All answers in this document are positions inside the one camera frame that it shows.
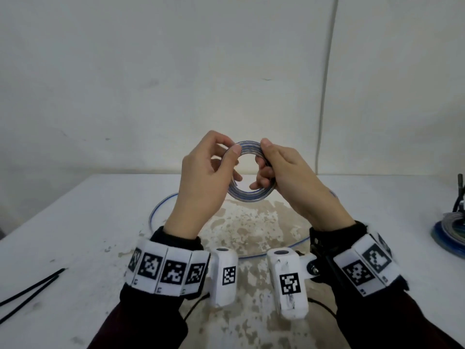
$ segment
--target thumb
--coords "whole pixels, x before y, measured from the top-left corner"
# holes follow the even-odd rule
[[[242,147],[239,144],[235,144],[224,154],[221,164],[218,168],[217,174],[224,176],[228,181],[233,175],[234,167],[236,166],[237,158],[240,156]]]
[[[279,170],[283,166],[283,164],[287,163],[281,155],[281,153],[279,152],[278,147],[272,144],[269,139],[262,139],[260,141],[260,146],[262,148],[264,156],[271,163],[273,170]]]

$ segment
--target person's right hand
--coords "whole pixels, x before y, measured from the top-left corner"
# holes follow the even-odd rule
[[[339,199],[320,181],[299,152],[272,144],[266,138],[260,145],[272,167],[267,167],[264,159],[255,157],[259,172],[257,181],[250,185],[251,189],[266,188],[270,179],[275,177],[277,191],[316,230],[332,231],[355,224]]]

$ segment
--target table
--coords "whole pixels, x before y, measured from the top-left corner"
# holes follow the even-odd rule
[[[179,175],[94,175],[0,241],[0,300],[61,267],[60,278],[0,326],[0,347],[87,346],[119,301],[123,273],[139,236],[149,236],[148,215],[176,192]],[[394,252],[410,294],[425,316],[465,345],[465,261],[430,237],[451,209],[456,190],[425,176],[321,176],[358,220],[380,232]],[[251,182],[253,176],[245,176]],[[157,227],[169,215],[165,205]],[[287,246],[308,235],[308,223],[274,191],[245,204],[229,197],[202,229],[206,248],[228,246],[239,255]],[[308,241],[297,249],[306,252]],[[309,296],[335,309],[329,287],[305,281]],[[18,305],[0,310],[4,316]],[[184,315],[193,301],[185,301]],[[316,304],[304,320],[288,322],[274,309],[266,260],[240,263],[238,297],[224,309],[204,301],[188,319],[182,348],[344,348],[331,315]]]

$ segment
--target person's left hand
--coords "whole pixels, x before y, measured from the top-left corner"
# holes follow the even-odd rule
[[[231,149],[226,152],[220,145]],[[165,233],[185,239],[197,237],[223,204],[231,177],[242,180],[234,170],[241,149],[228,136],[210,131],[184,157],[178,199],[166,221]],[[213,156],[223,157],[223,160],[212,159]]]

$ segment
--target hand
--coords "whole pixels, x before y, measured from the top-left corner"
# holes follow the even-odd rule
[[[274,177],[278,192],[316,230],[332,231],[355,224],[339,199],[320,181],[299,152],[272,144],[266,138],[260,145],[272,167],[265,166],[264,159],[255,157],[259,172],[251,189],[268,187],[270,178]]]
[[[228,136],[210,131],[182,160],[181,184],[174,209],[166,221],[165,233],[195,239],[205,223],[219,210],[231,177],[241,181],[234,166],[242,147]],[[213,156],[223,160],[212,159]]]

